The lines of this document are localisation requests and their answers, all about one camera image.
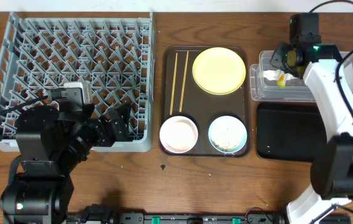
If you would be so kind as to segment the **green orange snack wrapper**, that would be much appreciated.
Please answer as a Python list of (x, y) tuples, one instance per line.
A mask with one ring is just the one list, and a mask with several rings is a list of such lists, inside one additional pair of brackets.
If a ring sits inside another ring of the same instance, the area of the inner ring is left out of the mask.
[(286, 86), (286, 74), (285, 73), (281, 73), (278, 77), (278, 80), (277, 80), (277, 85), (280, 87), (280, 88), (285, 88)]

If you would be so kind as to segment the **white napkin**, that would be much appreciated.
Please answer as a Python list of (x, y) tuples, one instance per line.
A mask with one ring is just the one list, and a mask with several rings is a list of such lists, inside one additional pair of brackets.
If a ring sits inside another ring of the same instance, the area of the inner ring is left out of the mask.
[(285, 79), (285, 73), (282, 70), (265, 70), (263, 76), (270, 81), (282, 82)]

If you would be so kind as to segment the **light blue bowl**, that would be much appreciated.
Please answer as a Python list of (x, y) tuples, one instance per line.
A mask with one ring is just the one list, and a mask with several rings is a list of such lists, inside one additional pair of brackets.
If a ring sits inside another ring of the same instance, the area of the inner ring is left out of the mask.
[(234, 116), (220, 116), (209, 126), (208, 139), (213, 148), (225, 154), (235, 154), (247, 144), (244, 123)]

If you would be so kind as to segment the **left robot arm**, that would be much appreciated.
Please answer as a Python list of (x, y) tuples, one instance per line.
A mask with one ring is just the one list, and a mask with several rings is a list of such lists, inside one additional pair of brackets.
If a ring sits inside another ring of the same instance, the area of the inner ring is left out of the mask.
[(74, 186), (70, 174), (93, 146), (112, 146), (129, 138), (131, 105), (92, 118), (94, 105), (59, 101), (38, 106), (17, 120), (20, 155), (10, 167), (0, 207), (5, 223), (63, 223)]

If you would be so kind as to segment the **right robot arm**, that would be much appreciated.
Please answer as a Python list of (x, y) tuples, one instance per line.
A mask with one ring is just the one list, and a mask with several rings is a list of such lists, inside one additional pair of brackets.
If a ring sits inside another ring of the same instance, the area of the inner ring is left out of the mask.
[(319, 15), (290, 17), (290, 41), (274, 51), (273, 67), (300, 78), (314, 96), (327, 136), (325, 150), (311, 165), (311, 183), (274, 223), (319, 223), (353, 201), (353, 94), (334, 44), (321, 42)]

